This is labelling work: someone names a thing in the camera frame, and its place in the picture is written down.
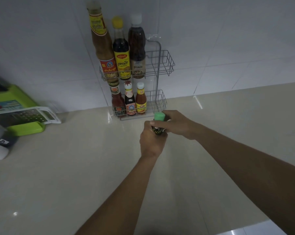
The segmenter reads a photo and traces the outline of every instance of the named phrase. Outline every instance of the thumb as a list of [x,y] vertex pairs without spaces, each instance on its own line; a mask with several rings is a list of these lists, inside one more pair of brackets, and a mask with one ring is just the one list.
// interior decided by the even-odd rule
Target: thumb
[[150,125],[157,127],[157,128],[169,129],[170,121],[152,120],[152,121],[150,121]]

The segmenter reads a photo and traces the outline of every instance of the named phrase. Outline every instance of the left hand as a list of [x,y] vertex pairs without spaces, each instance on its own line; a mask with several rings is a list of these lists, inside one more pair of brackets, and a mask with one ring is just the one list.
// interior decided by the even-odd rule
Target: left hand
[[140,136],[142,157],[158,158],[164,149],[167,136],[165,132],[161,135],[156,135],[152,130],[150,122],[144,122],[144,129]]

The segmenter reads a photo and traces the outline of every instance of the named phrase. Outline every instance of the forearm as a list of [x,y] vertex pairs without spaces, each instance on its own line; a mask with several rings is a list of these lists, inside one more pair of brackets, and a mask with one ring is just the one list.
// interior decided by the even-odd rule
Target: forearm
[[76,235],[133,234],[156,157],[142,157]]
[[200,124],[193,134],[256,206],[286,233],[295,234],[295,166]]

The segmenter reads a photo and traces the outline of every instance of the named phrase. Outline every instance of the yellow label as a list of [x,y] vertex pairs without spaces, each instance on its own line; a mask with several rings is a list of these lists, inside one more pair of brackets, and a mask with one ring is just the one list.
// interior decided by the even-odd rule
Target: yellow label
[[129,78],[131,75],[129,51],[123,53],[114,52],[114,54],[120,78]]
[[103,15],[89,15],[90,17],[90,25],[92,31],[99,36],[104,36],[107,33],[107,28],[104,23]]
[[144,94],[144,88],[143,89],[136,89],[136,93],[139,95],[143,95]]
[[146,102],[141,105],[136,103],[136,111],[139,113],[145,112],[146,111]]

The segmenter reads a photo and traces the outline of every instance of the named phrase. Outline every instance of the sauce bottle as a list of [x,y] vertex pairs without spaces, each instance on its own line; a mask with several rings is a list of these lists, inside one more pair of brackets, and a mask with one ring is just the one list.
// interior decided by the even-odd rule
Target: sauce bottle
[[137,93],[136,93],[136,111],[138,114],[143,115],[146,111],[146,95],[144,92],[144,83],[137,83]]
[[132,14],[131,27],[128,32],[131,72],[132,76],[137,79],[145,76],[145,33],[141,22],[141,13]]
[[122,95],[119,90],[119,85],[110,86],[111,92],[111,103],[114,109],[114,115],[118,118],[122,118],[126,115],[126,105],[125,100],[122,98]]
[[112,19],[112,23],[114,27],[115,37],[113,50],[117,62],[119,75],[122,80],[129,80],[131,77],[129,44],[124,36],[122,18],[119,16],[115,16]]
[[136,100],[134,99],[134,95],[132,92],[132,83],[130,81],[125,82],[125,104],[127,114],[133,116],[136,114]]
[[[165,114],[163,112],[155,112],[154,114],[154,120],[160,120],[160,121],[164,121],[165,120]],[[164,132],[164,128],[157,128],[152,126],[153,132],[156,135],[161,135]]]
[[104,23],[101,5],[96,0],[89,1],[86,5],[89,12],[92,41],[96,50],[96,56],[99,59],[105,77],[113,78],[107,79],[108,85],[117,86],[119,84],[117,64],[110,34]]

